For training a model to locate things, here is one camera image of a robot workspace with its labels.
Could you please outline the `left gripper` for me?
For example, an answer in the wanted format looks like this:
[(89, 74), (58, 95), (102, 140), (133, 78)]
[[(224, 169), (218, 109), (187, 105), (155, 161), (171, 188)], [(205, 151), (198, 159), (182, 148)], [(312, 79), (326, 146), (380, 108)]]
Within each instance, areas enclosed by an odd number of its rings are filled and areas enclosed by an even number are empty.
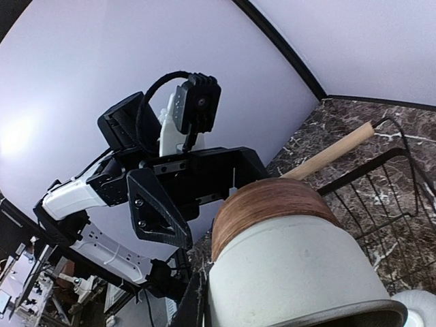
[(258, 154), (246, 147), (159, 158), (127, 173), (134, 232), (140, 240), (190, 247), (187, 221), (197, 219), (201, 205), (267, 177)]

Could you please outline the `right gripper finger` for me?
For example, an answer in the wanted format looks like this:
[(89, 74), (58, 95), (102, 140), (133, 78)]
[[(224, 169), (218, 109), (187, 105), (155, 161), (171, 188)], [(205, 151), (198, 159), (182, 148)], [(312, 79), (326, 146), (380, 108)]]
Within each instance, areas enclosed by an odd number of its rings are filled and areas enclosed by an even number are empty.
[(208, 295), (208, 282), (203, 272), (194, 273), (169, 327), (201, 327)]

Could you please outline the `white brown striped cup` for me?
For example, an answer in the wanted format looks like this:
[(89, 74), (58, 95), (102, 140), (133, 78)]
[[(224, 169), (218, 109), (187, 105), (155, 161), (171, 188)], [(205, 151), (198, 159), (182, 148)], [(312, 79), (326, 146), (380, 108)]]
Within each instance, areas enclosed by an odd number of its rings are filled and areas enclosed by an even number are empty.
[(242, 187), (215, 217), (205, 326), (403, 326), (356, 240), (318, 192), (287, 178)]

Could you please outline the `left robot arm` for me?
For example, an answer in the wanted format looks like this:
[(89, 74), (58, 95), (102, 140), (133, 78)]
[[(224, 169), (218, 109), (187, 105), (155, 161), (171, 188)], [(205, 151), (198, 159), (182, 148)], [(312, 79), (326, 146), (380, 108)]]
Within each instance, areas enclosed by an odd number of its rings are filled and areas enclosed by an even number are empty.
[(165, 255), (148, 258), (112, 240), (91, 223), (89, 209), (126, 204), (140, 240), (188, 250), (189, 222), (200, 207), (266, 178), (266, 168), (246, 147), (161, 155), (159, 143), (169, 135), (142, 92), (109, 108), (97, 123), (108, 150), (78, 176), (54, 182), (35, 205), (35, 216), (62, 247), (83, 250), (98, 275), (118, 277), (133, 292), (145, 288), (178, 301), (187, 282), (173, 275)]

